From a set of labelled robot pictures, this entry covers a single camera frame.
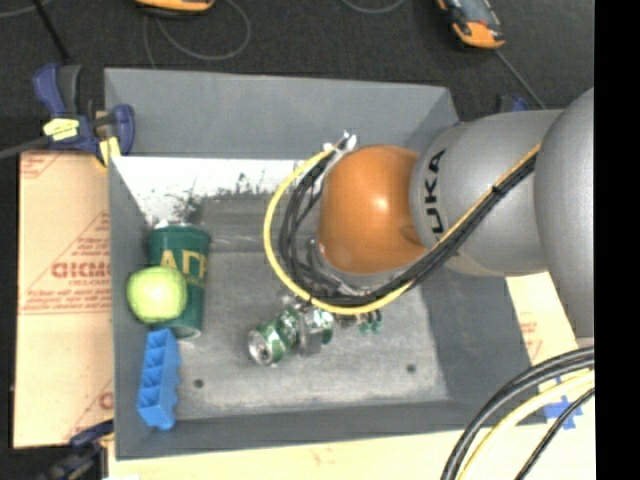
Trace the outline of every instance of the blue block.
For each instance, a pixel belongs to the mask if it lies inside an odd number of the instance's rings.
[[[176,423],[173,408],[178,403],[180,364],[180,349],[170,329],[147,334],[136,407],[149,427],[169,430]]]

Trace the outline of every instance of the yellow cable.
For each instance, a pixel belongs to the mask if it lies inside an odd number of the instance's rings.
[[[509,169],[506,173],[504,173],[494,185],[498,185],[502,183],[502,181],[504,181],[507,178],[507,176],[511,175],[514,171],[519,169],[522,164],[527,162],[533,155],[538,153],[538,151],[540,150],[541,144],[542,144],[541,142],[536,144],[529,152],[527,152],[526,155],[524,155],[518,161],[517,164],[515,164],[511,169]],[[284,269],[280,266],[280,263],[278,262],[273,252],[273,246],[271,245],[271,224],[273,222],[273,216],[275,214],[276,207],[278,206],[280,199],[282,199],[283,194],[285,193],[289,185],[291,185],[298,176],[302,175],[302,173],[304,173],[305,171],[307,171],[308,169],[316,165],[323,158],[326,158],[327,156],[329,156],[333,151],[335,151],[336,147],[337,145],[334,145],[331,149],[317,153],[313,157],[306,160],[299,167],[294,169],[294,171],[291,174],[289,174],[289,176],[287,176],[287,178],[280,184],[280,186],[278,186],[278,188],[276,189],[276,192],[271,198],[271,201],[269,202],[269,206],[267,207],[267,212],[264,218],[262,238],[264,242],[264,250],[267,255],[267,260],[269,261],[271,268],[276,273],[280,281],[282,281],[282,283],[287,288],[289,288],[289,290],[291,290],[293,293],[298,295],[303,300],[308,301],[310,304],[313,304],[317,308],[324,309],[325,311],[329,311],[331,313],[336,313],[341,315],[359,315],[362,313],[369,313],[371,311],[375,311],[376,309],[380,309],[386,306],[387,304],[390,304],[391,302],[396,300],[398,297],[400,297],[400,295],[406,292],[412,286],[413,282],[408,281],[407,283],[402,285],[400,288],[395,289],[394,291],[388,293],[384,297],[381,297],[375,302],[371,302],[369,304],[365,304],[362,306],[354,306],[354,307],[334,306],[332,304],[322,302],[318,299],[314,299],[310,293],[308,293],[307,291],[303,290],[300,286],[298,286],[287,275]],[[451,228],[449,228],[449,230],[440,238],[440,240],[438,240],[438,242],[426,254],[430,254],[436,247],[438,247],[442,242],[444,242],[456,229],[458,229],[464,223],[464,221],[468,218],[468,216],[478,206],[480,206],[492,193],[493,193],[492,188],[487,190],[482,195],[482,197],[471,208],[469,208],[467,212],[462,217],[460,217]]]
[[[370,304],[365,304],[363,306],[354,306],[354,307],[341,307],[334,306],[332,304],[327,304],[326,302],[322,302],[318,299],[315,299],[311,296],[310,293],[300,288],[284,271],[284,269],[280,266],[274,252],[273,246],[271,245],[271,223],[273,222],[273,215],[275,213],[276,207],[280,202],[283,194],[291,185],[294,180],[300,176],[303,172],[307,171],[312,166],[316,165],[320,160],[329,156],[334,150],[336,146],[333,146],[332,149],[327,151],[322,151],[315,156],[311,157],[309,160],[305,161],[302,165],[297,167],[287,178],[280,184],[280,186],[276,189],[271,201],[269,202],[269,206],[267,207],[267,212],[264,218],[264,226],[262,229],[262,238],[264,241],[264,250],[267,255],[267,259],[269,260],[269,264],[271,268],[276,273],[280,281],[284,283],[284,285],[289,288],[293,293],[298,295],[301,299],[308,301],[310,304],[313,304],[315,307],[324,309],[325,311],[329,311],[330,313],[336,313],[341,315],[358,315],[361,313],[369,313],[371,311],[375,311],[376,309],[380,309],[387,304],[390,304],[395,299],[400,297],[405,291],[409,289],[411,283],[408,282],[405,285],[397,288],[396,290],[388,293],[384,297],[372,302]]]
[[[543,405],[547,405],[548,403],[561,397],[562,395],[567,395],[569,391],[574,391],[579,388],[584,391],[585,389],[592,388],[594,385],[595,372],[590,370],[575,377],[571,377],[570,379],[565,380],[562,383],[543,391],[539,395],[530,398],[522,405],[518,406],[502,420],[500,420],[498,424],[493,427],[491,431],[482,439],[482,441],[478,444],[478,446],[469,457],[469,460],[467,460],[465,465],[460,470],[460,474],[458,475],[457,480],[463,480],[465,478],[465,476],[469,472],[470,467],[481,455],[481,453],[486,450],[492,442],[496,441],[497,436],[504,433],[505,430],[514,427],[529,414],[540,409],[540,407],[542,407]]]
[[[532,156],[536,155],[538,153],[538,151],[540,151],[540,146],[541,145],[542,145],[542,142],[538,142],[520,160],[518,160],[517,164],[515,164],[511,169],[509,169],[507,172],[505,172],[498,179],[498,181],[496,181],[491,188],[489,188],[484,194],[482,194],[482,197],[480,199],[478,199],[478,201],[471,208],[469,208],[465,212],[465,214],[462,217],[460,217],[456,221],[456,223],[447,230],[447,232],[444,235],[442,235],[442,237],[440,237],[440,240],[438,240],[436,245],[434,245],[429,252],[433,251],[433,249],[435,249],[438,245],[440,245],[441,242],[444,242],[447,238],[449,238],[449,236],[456,229],[458,229],[464,223],[464,221],[467,220],[469,215],[471,215],[471,213],[474,212],[476,210],[476,208],[478,208],[493,193],[493,187],[494,186],[500,185],[500,183],[502,183],[504,180],[506,180],[508,176],[511,176],[511,174],[513,174],[516,170],[518,170],[525,162],[528,162],[531,159]]]

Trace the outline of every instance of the green cup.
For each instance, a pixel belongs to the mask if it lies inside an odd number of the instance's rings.
[[[176,268],[187,281],[184,312],[177,318],[154,324],[154,329],[169,327],[178,339],[193,339],[202,333],[210,243],[207,232],[189,225],[157,228],[149,234],[151,263]]]

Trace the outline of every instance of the black carpet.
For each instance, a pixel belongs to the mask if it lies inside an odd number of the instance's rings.
[[[392,13],[363,15],[340,0],[232,0],[247,14],[252,35],[237,56],[200,62],[173,48],[150,21],[149,45],[158,67],[401,81],[448,87],[462,120],[496,111],[499,95],[532,97],[487,51],[460,49],[432,0],[407,0]],[[354,0],[380,6],[394,0]],[[500,50],[550,108],[562,108],[594,85],[595,0],[490,0],[507,44]],[[29,5],[0,0],[0,16]],[[46,6],[58,33],[84,66],[80,99],[104,104],[103,69],[145,66],[144,15],[131,0],[55,0]],[[167,30],[205,55],[225,54],[244,38],[239,14],[220,0],[207,17],[173,20]],[[37,13],[0,17],[0,147],[39,135],[43,108],[30,78],[59,52]],[[16,307],[15,159],[0,161],[0,479],[31,478],[66,453],[64,449],[10,449]]]

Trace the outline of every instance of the cardboard sheet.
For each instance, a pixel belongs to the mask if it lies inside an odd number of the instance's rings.
[[[106,169],[25,153],[19,204],[13,446],[66,444],[113,414]]]

